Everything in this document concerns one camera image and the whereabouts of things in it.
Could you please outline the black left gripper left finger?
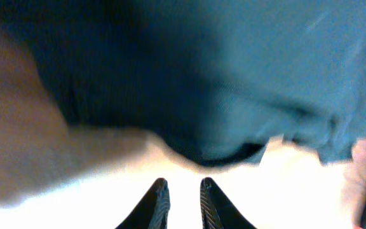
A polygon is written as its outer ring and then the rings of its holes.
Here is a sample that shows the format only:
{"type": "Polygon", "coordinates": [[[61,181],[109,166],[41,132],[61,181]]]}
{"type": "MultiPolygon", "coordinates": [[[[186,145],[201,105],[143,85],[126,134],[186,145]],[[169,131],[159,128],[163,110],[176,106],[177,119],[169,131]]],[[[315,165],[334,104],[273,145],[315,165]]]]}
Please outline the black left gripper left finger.
{"type": "Polygon", "coordinates": [[[116,229],[167,229],[169,210],[167,180],[158,178],[116,229]]]}

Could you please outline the black polo shirt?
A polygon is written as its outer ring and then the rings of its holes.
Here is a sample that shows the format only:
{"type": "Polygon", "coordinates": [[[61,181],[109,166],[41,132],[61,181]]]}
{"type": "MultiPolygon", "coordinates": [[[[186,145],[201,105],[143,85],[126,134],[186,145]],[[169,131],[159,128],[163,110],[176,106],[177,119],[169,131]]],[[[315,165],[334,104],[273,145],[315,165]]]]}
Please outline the black polo shirt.
{"type": "Polygon", "coordinates": [[[0,1],[70,125],[138,127],[214,167],[269,138],[351,160],[366,137],[366,0],[0,1]]]}

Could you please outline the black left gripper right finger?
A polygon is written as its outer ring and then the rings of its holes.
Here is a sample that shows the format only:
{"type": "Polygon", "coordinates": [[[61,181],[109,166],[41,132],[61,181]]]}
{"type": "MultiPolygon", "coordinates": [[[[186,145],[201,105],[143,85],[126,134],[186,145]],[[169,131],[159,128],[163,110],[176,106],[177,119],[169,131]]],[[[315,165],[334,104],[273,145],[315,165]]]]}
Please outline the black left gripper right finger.
{"type": "Polygon", "coordinates": [[[200,206],[203,229],[256,229],[210,177],[201,181],[200,206]]]}

